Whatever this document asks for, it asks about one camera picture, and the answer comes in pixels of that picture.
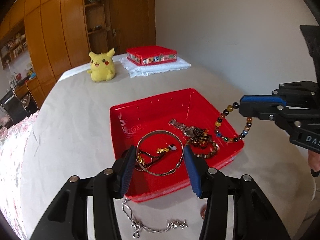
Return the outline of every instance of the yellow stuffed toy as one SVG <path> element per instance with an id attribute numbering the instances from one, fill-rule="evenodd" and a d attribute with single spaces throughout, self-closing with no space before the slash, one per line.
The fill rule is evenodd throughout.
<path id="1" fill-rule="evenodd" d="M 91 58 L 91 69 L 87 70 L 87 72 L 91 74 L 91 79 L 93 81 L 99 82 L 113 79 L 116 74 L 115 65 L 112 60 L 114 54 L 114 49 L 101 54 L 95 54 L 92 51 L 89 53 Z"/>

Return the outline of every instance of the gold pendant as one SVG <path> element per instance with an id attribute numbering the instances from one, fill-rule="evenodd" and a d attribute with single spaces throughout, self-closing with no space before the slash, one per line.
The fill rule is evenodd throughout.
<path id="1" fill-rule="evenodd" d="M 143 165 L 145 163 L 144 158 L 140 156 L 140 153 L 138 154 L 138 161 Z"/>
<path id="2" fill-rule="evenodd" d="M 168 152 L 168 151 L 169 151 L 168 148 L 165 148 L 165 149 L 159 148 L 159 149 L 157 149 L 157 153 L 158 153 L 158 154 L 163 153 L 163 152 Z"/>

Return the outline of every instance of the red tin box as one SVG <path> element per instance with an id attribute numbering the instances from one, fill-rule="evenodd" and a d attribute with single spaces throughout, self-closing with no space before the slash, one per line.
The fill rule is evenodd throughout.
<path id="1" fill-rule="evenodd" d="M 138 66 L 156 65 L 177 61 L 177 51 L 160 46 L 127 49 L 127 59 Z"/>
<path id="2" fill-rule="evenodd" d="M 138 141 L 147 133 L 154 130 L 167 130 L 177 135 L 183 142 L 186 138 L 182 132 L 168 124 L 174 118 L 187 126 L 197 126 L 209 129 L 212 139 L 218 144 L 218 153 L 206 159 L 210 167 L 221 169 L 232 162 L 244 146 L 243 141 L 225 143 L 214 134 L 215 122 L 220 112 L 215 109 L 195 89 L 178 90 L 110 108 L 110 125 L 112 144 L 115 158 L 119 159 L 123 152 L 131 145 L 137 146 Z M 221 132 L 228 137 L 235 137 L 237 133 L 227 122 L 223 121 Z M 146 139 L 141 150 L 156 155 L 157 148 L 165 148 L 175 143 L 177 150 L 169 152 L 158 163 L 150 167 L 150 171 L 161 173 L 172 169 L 181 157 L 181 146 L 174 138 L 158 134 Z M 192 147 L 194 153 L 204 153 L 205 150 Z M 144 171 L 133 171 L 128 198 L 135 202 L 143 202 L 177 191 L 190 185 L 184 162 L 175 173 L 164 177 L 153 176 Z"/>

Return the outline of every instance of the white tablecloth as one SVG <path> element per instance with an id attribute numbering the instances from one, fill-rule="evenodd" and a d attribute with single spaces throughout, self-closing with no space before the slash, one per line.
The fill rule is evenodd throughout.
<path id="1" fill-rule="evenodd" d="M 58 82 L 45 100 L 29 138 L 22 167 L 22 215 L 30 237 L 38 220 L 71 175 L 92 177 L 114 162 L 109 108 L 184 88 L 197 89 L 217 109 L 239 101 L 243 93 L 203 67 L 192 65 L 148 77 L 129 78 L 116 62 L 117 75 L 109 82 L 95 83 L 86 72 Z M 228 116 L 237 131 L 245 119 L 235 111 Z M 314 192 L 310 168 L 286 134 L 273 122 L 254 120 L 243 151 L 222 169 L 228 176 L 250 174 L 264 191 L 289 234 L 293 236 L 306 215 Z M 203 220 L 199 200 L 187 187 L 143 203 L 130 203 L 136 216 L 155 228 L 168 219 L 186 219 L 189 228 L 164 234 L 142 232 L 140 239 L 198 239 Z M 122 239 L 133 239 L 131 223 L 115 201 Z M 93 237 L 92 202 L 89 203 L 89 239 Z M 231 239 L 232 218 L 228 223 Z"/>

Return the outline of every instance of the jewelry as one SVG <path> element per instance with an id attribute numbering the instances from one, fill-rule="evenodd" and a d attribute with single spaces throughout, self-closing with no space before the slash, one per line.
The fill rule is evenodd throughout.
<path id="1" fill-rule="evenodd" d="M 198 158 L 210 158 L 214 156 L 217 153 L 218 146 L 216 142 L 214 142 L 211 138 L 212 135 L 208 134 L 209 130 L 208 129 L 201 129 L 196 126 L 186 126 L 183 123 L 177 122 L 176 119 L 171 119 L 169 121 L 169 124 L 172 125 L 173 127 L 176 127 L 180 129 L 184 135 L 190 137 L 186 144 L 191 144 L 194 147 L 199 147 L 201 149 L 206 149 L 209 144 L 212 144 L 212 147 L 210 147 L 210 152 L 208 154 L 197 154 L 194 153 L 194 155 Z"/>
<path id="2" fill-rule="evenodd" d="M 150 132 L 150 133 L 147 133 L 147 134 L 146 134 L 145 136 L 143 136 L 143 137 L 140 139 L 140 141 L 138 142 L 137 151 L 136 151 L 136 157 L 137 157 L 137 159 L 138 159 L 139 152 L 140 152 L 139 148 L 140 148 L 141 143 L 142 143 L 145 139 L 147 139 L 148 137 L 150 137 L 150 136 L 152 136 L 152 135 L 155 135 L 155 134 L 167 134 L 167 135 L 170 135 L 170 136 L 172 136 L 173 138 L 175 138 L 175 139 L 180 143 L 181 149 L 182 149 L 182 154 L 181 154 L 180 160 L 178 161 L 178 163 L 176 164 L 176 166 L 175 166 L 172 170 L 167 171 L 167 172 L 165 172 L 165 173 L 153 173 L 153 172 L 151 172 L 151 171 L 148 171 L 145 167 L 143 167 L 143 165 L 142 165 L 140 162 L 138 162 L 138 164 L 139 164 L 140 168 L 141 168 L 143 171 L 145 171 L 145 172 L 147 172 L 147 173 L 150 173 L 151 175 L 154 175 L 154 176 L 167 176 L 167 175 L 169 175 L 169 174 L 174 173 L 174 172 L 176 171 L 176 169 L 180 167 L 180 165 L 181 165 L 181 163 L 182 163 L 182 160 L 183 160 L 183 156 L 184 156 L 183 144 L 182 144 L 181 140 L 180 140 L 176 135 L 174 135 L 173 133 L 168 132 L 168 131 L 165 131 L 165 130 L 156 130 L 156 131 L 152 131 L 152 132 Z"/>
<path id="3" fill-rule="evenodd" d="M 139 156 L 138 156 L 138 161 L 143 165 L 143 167 L 145 167 L 146 169 L 150 168 L 151 165 L 155 164 L 156 162 L 158 162 L 159 160 L 161 160 L 161 158 L 169 151 L 175 151 L 177 148 L 175 147 L 174 144 L 172 145 L 168 145 L 167 148 L 165 149 L 161 149 L 159 148 L 157 150 L 157 153 L 158 153 L 158 156 L 153 156 L 147 152 L 144 152 L 144 151 L 139 151 Z M 151 163 L 145 163 L 145 160 L 144 158 L 141 156 L 141 154 L 144 154 L 146 156 L 149 156 L 151 158 Z M 143 171 L 140 166 L 138 164 L 136 164 L 134 166 L 134 168 L 137 170 L 137 171 Z"/>
<path id="4" fill-rule="evenodd" d="M 188 136 L 188 137 L 194 136 L 194 134 L 193 134 L 194 126 L 188 127 L 183 123 L 177 122 L 177 120 L 175 120 L 175 119 L 171 119 L 169 121 L 169 125 L 172 125 L 173 127 L 177 128 L 177 129 L 180 129 L 183 132 L 184 136 Z"/>
<path id="5" fill-rule="evenodd" d="M 138 239 L 140 237 L 140 231 L 145 230 L 150 233 L 165 233 L 170 231 L 171 229 L 176 229 L 178 227 L 185 229 L 188 227 L 187 222 L 185 220 L 171 220 L 167 223 L 167 227 L 163 229 L 153 229 L 145 226 L 141 220 L 138 220 L 135 215 L 132 213 L 132 209 L 128 206 L 129 198 L 124 198 L 122 201 L 122 210 L 127 215 L 129 220 L 131 221 L 131 227 L 134 229 L 133 238 Z M 124 208 L 129 209 L 130 215 L 125 211 Z"/>
<path id="6" fill-rule="evenodd" d="M 219 131 L 220 126 L 222 124 L 223 119 L 230 113 L 233 111 L 233 109 L 238 109 L 239 108 L 239 104 L 237 102 L 234 102 L 233 105 L 229 105 L 227 107 L 227 109 L 223 110 L 223 112 L 220 114 L 220 116 L 218 117 L 216 123 L 215 123 L 215 134 L 217 137 L 221 137 L 222 140 L 224 140 L 226 143 L 232 143 L 232 142 L 238 142 L 239 140 L 242 140 L 247 134 L 248 131 L 250 130 L 250 127 L 252 125 L 252 118 L 251 117 L 247 117 L 247 124 L 244 127 L 244 130 L 242 131 L 242 133 L 240 135 L 238 135 L 237 137 L 234 138 L 228 138 L 226 136 L 223 136 L 221 134 L 221 132 Z"/>

